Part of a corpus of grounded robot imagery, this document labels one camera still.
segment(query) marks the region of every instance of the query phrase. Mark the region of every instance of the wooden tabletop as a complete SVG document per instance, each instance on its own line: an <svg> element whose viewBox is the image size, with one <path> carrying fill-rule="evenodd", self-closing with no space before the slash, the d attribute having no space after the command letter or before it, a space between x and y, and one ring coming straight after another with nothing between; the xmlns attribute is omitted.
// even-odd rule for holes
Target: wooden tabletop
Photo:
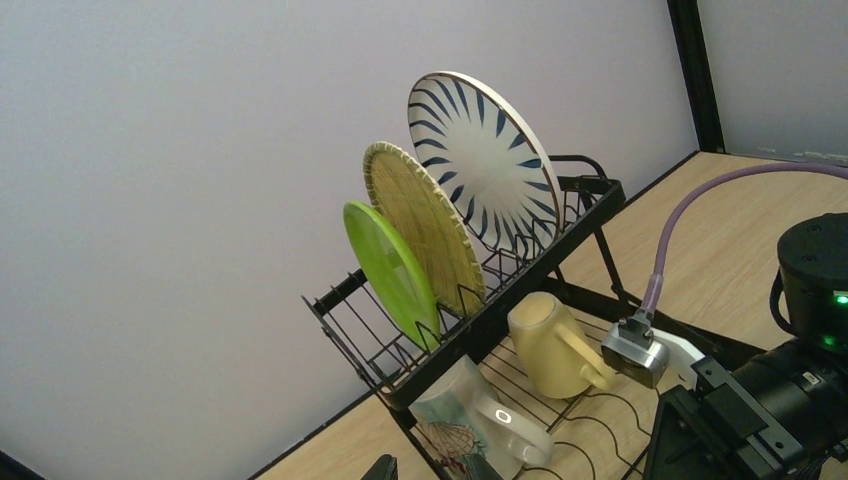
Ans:
<svg viewBox="0 0 848 480"><path fill-rule="evenodd" d="M687 193L722 173L763 163L767 161L700 153L611 220L604 232L624 286L636 295L644 292L662 226ZM659 309L764 349L782 343L788 335L772 321L767 303L777 271L777 239L792 225L828 211L848 211L848 188L844 181L823 175L761 175L706 193L674 231ZM563 272L570 282L610 293L610 279L591 239L566 259ZM586 322L590 337L602 338L603 321L575 313ZM500 358L510 355L509 346L503 348ZM502 382L503 375L492 375L500 370L500 360L484 363L484 374L493 383ZM597 479L620 478L647 444L656 393L623 378L610 393L582 399L569 420L554 430L561 446L551 470L562 478L592 478L593 472ZM596 420L581 421L585 418ZM401 479L435 478L382 403L372 397L260 479L358 480L384 453L398 458ZM520 478L555 477L530 471ZM848 470L829 462L822 478L848 478Z"/></svg>

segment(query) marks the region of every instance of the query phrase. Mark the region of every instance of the green plate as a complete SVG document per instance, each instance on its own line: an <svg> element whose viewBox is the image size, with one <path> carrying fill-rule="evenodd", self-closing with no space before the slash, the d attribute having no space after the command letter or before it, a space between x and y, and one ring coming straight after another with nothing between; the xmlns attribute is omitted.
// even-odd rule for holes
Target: green plate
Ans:
<svg viewBox="0 0 848 480"><path fill-rule="evenodd" d="M344 222L359 266L389 316L416 345L435 350L440 335L439 312L427 276L412 250L377 210L362 202L345 204Z"/></svg>

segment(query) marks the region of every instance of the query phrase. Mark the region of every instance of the white mug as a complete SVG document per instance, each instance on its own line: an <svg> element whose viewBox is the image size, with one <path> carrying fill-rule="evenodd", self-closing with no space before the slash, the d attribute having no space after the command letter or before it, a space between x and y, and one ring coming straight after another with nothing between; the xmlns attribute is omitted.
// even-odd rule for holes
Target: white mug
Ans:
<svg viewBox="0 0 848 480"><path fill-rule="evenodd" d="M524 463L544 466L550 434L498 401L464 355L409 407L442 461L463 478L514 478Z"/></svg>
<svg viewBox="0 0 848 480"><path fill-rule="evenodd" d="M571 398L590 385L612 386L615 370L589 346L577 320L554 295L528 294L507 319L516 356L542 395Z"/></svg>

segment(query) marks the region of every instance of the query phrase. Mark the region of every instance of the blue and white plate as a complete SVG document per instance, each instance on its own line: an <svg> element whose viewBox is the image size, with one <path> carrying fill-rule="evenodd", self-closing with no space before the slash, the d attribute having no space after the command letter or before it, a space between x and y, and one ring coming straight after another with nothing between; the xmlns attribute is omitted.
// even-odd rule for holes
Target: blue and white plate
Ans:
<svg viewBox="0 0 848 480"><path fill-rule="evenodd" d="M409 94L409 131L421 165L486 246L532 258L562 227L560 191L539 140L494 90L434 72Z"/></svg>

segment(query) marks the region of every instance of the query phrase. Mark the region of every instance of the white wall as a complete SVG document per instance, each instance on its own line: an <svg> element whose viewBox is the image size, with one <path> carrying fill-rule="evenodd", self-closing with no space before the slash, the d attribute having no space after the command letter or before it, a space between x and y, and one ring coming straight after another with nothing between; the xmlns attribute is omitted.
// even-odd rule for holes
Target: white wall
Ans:
<svg viewBox="0 0 848 480"><path fill-rule="evenodd" d="M299 295L355 269L361 156L436 69L635 192L696 148L663 0L0 9L0 449L245 478L363 388Z"/></svg>
<svg viewBox="0 0 848 480"><path fill-rule="evenodd" d="M699 5L726 150L848 165L845 0Z"/></svg>

